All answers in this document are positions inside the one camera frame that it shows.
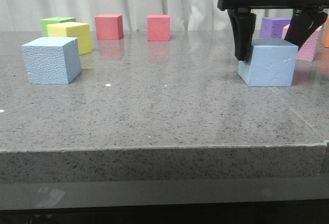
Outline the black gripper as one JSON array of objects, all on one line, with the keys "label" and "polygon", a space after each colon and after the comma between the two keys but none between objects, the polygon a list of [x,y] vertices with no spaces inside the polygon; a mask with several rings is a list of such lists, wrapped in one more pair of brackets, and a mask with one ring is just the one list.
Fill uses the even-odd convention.
[{"label": "black gripper", "polygon": [[[252,36],[255,31],[256,14],[250,9],[294,9],[285,40],[298,46],[299,50],[308,38],[323,25],[328,14],[328,0],[218,0],[219,10],[228,10],[231,21],[234,54],[239,61],[248,62],[251,54]],[[321,8],[320,10],[303,10]]]}]

